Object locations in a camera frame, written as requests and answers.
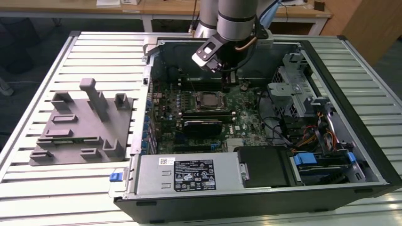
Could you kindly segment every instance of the cpu socket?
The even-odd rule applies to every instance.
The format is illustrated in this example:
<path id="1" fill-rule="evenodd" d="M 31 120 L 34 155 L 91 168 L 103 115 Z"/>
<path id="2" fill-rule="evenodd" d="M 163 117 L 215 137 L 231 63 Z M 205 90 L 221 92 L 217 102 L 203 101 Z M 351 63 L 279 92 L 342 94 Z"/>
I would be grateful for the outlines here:
<path id="1" fill-rule="evenodd" d="M 225 108 L 225 98 L 221 92 L 198 92 L 195 99 L 198 110 Z"/>

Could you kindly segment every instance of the cable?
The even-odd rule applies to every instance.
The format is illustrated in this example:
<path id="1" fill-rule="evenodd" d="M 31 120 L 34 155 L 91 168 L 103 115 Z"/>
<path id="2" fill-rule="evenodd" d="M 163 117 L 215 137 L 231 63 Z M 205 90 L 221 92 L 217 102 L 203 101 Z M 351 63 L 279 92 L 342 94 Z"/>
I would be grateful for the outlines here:
<path id="1" fill-rule="evenodd" d="M 281 121 L 281 119 L 278 118 L 278 117 L 275 117 L 275 116 L 266 116 L 265 118 L 263 118 L 263 120 L 266 120 L 266 119 L 275 119 L 277 121 Z"/>
<path id="2" fill-rule="evenodd" d="M 277 129 L 278 126 L 279 126 L 279 125 L 275 125 L 275 126 L 274 126 L 274 130 Z M 275 139 L 275 133 L 274 133 L 274 130 L 273 130 L 273 139 Z"/>
<path id="3" fill-rule="evenodd" d="M 259 17 L 255 16 L 255 24 L 254 24 L 254 29 L 255 29 L 255 36 L 258 36 L 258 25 L 261 23 L 261 20 L 263 18 L 263 15 L 266 14 L 266 12 L 273 8 L 273 6 L 279 2 L 279 0 L 277 0 L 275 2 L 273 2 L 273 4 L 265 9 L 263 13 L 259 15 Z M 237 66 L 234 67 L 233 69 L 221 69 L 219 71 L 223 72 L 223 73 L 227 73 L 227 72 L 234 72 L 235 70 L 238 70 L 241 67 L 243 67 L 246 65 L 246 63 L 250 61 L 254 53 L 255 53 L 255 49 L 257 49 L 257 41 L 254 42 L 254 46 L 253 46 L 253 49 L 251 49 L 251 52 L 247 56 L 247 58 L 243 60 L 243 62 Z"/>
<path id="4" fill-rule="evenodd" d="M 286 23 L 287 23 L 287 21 L 289 21 L 287 6 L 283 5 L 282 2 L 279 4 L 285 7 L 285 11 L 286 11 Z"/>
<path id="5" fill-rule="evenodd" d="M 311 141 L 315 141 L 315 140 L 317 140 L 317 136 L 313 135 L 307 140 L 302 140 L 302 141 L 297 144 L 297 147 L 301 147 L 301 146 L 309 144 Z"/>
<path id="6" fill-rule="evenodd" d="M 194 21 L 194 25 L 197 24 L 197 26 L 198 26 L 199 21 L 201 21 L 201 13 L 197 15 L 197 18 L 195 18 L 195 21 Z"/>
<path id="7" fill-rule="evenodd" d="M 259 20 L 257 19 L 257 16 L 255 16 L 255 22 L 254 22 L 254 29 L 255 29 L 255 35 L 257 35 L 257 31 L 258 31 L 258 23 L 259 23 Z M 234 72 L 235 70 L 238 70 L 241 67 L 243 67 L 246 65 L 246 63 L 250 61 L 253 55 L 254 55 L 254 52 L 257 50 L 257 41 L 254 42 L 254 45 L 253 45 L 253 49 L 247 55 L 247 58 L 242 61 L 242 63 L 231 68 L 231 69 L 221 69 L 219 71 L 223 72 L 223 73 L 227 73 L 227 72 Z"/>
<path id="8" fill-rule="evenodd" d="M 242 47 L 235 47 L 234 49 L 235 49 L 238 52 L 245 51 L 245 50 L 253 45 L 253 43 L 257 42 L 257 40 L 258 40 L 258 38 L 254 37 L 246 45 L 243 45 Z"/>
<path id="9" fill-rule="evenodd" d="M 193 27 L 194 27 L 195 9 L 197 9 L 197 0 L 194 1 L 193 18 L 191 18 L 191 24 L 190 24 L 190 29 L 189 29 L 189 32 L 191 32 L 191 31 L 193 31 Z"/>
<path id="10" fill-rule="evenodd" d="M 333 148 L 334 148 L 334 151 L 335 151 L 335 150 L 337 150 L 337 147 L 335 147 L 335 145 L 337 145 L 337 136 L 335 136 L 335 134 L 333 133 L 333 131 L 329 130 L 329 129 L 327 129 L 327 132 L 326 132 L 326 133 L 329 133 L 329 134 L 331 135 Z"/>
<path id="11" fill-rule="evenodd" d="M 305 129 L 305 131 L 303 131 L 303 139 L 306 138 L 306 135 L 307 135 L 307 129 L 309 129 L 309 128 L 314 128 L 314 127 L 317 127 L 317 126 L 307 126 L 307 127 L 306 127 L 306 129 Z"/>
<path id="12" fill-rule="evenodd" d="M 265 9 L 265 11 L 262 12 L 262 14 L 259 15 L 258 21 L 262 20 L 263 15 L 267 13 L 267 11 L 273 8 L 273 6 L 279 2 L 279 0 L 274 1 L 273 4 Z"/>
<path id="13" fill-rule="evenodd" d="M 287 138 L 282 135 L 282 133 L 279 133 L 265 121 L 263 121 L 263 118 L 262 118 L 262 115 L 259 113 L 259 104 L 261 104 L 261 101 L 262 101 L 262 97 L 263 97 L 263 92 L 261 93 L 259 95 L 259 98 L 258 98 L 258 105 L 257 105 L 257 112 L 258 112 L 258 117 L 259 117 L 259 120 L 263 122 L 265 126 L 275 133 L 278 134 L 278 136 L 281 137 L 281 139 L 283 140 L 285 144 L 290 147 L 294 147 L 294 144 L 287 140 Z"/>

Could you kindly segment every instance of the blue plastic tab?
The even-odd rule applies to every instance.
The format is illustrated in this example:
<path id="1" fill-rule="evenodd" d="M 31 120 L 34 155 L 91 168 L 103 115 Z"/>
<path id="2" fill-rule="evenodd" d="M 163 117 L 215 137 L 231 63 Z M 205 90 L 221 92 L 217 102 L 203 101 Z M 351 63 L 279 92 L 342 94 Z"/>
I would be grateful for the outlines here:
<path id="1" fill-rule="evenodd" d="M 148 146 L 148 142 L 147 142 L 147 141 L 143 141 L 143 142 L 140 143 L 140 147 L 142 147 L 143 149 L 146 149 L 147 146 Z"/>
<path id="2" fill-rule="evenodd" d="M 346 155 L 347 155 L 347 157 L 349 157 L 350 162 L 351 162 L 351 163 L 355 163 L 355 162 L 357 162 L 357 157 L 354 157 L 354 153 L 347 152 Z"/>
<path id="3" fill-rule="evenodd" d="M 294 156 L 297 166 L 302 164 L 301 157 L 298 155 Z"/>
<path id="4" fill-rule="evenodd" d="M 218 146 L 219 144 L 211 144 L 211 151 L 214 151 Z"/>
<path id="5" fill-rule="evenodd" d="M 317 159 L 313 153 L 301 153 L 294 156 L 297 165 L 301 164 L 315 164 Z"/>
<path id="6" fill-rule="evenodd" d="M 112 173 L 110 178 L 108 178 L 110 182 L 119 182 L 123 181 L 123 173 Z"/>

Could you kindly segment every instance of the wooden table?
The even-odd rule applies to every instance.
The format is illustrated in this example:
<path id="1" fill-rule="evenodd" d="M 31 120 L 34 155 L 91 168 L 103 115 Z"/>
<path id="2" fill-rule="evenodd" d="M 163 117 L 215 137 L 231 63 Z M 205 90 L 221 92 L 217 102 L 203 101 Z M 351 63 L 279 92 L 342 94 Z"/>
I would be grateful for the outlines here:
<path id="1" fill-rule="evenodd" d="M 333 14 L 309 6 L 278 9 L 274 22 L 313 23 L 310 35 L 319 35 Z M 0 0 L 0 16 L 50 18 L 142 19 L 144 31 L 152 32 L 152 19 L 193 19 L 194 0 L 142 0 L 139 5 L 122 4 L 119 8 L 96 8 L 96 0 Z"/>

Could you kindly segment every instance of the white sticker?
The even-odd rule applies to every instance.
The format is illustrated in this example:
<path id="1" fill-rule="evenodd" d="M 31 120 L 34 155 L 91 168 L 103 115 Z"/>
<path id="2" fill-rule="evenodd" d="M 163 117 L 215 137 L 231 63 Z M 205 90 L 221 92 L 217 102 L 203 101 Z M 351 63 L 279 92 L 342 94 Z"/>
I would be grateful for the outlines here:
<path id="1" fill-rule="evenodd" d="M 159 165 L 174 165 L 176 158 L 159 158 Z"/>
<path id="2" fill-rule="evenodd" d="M 139 13 L 139 10 L 123 10 L 123 13 Z"/>

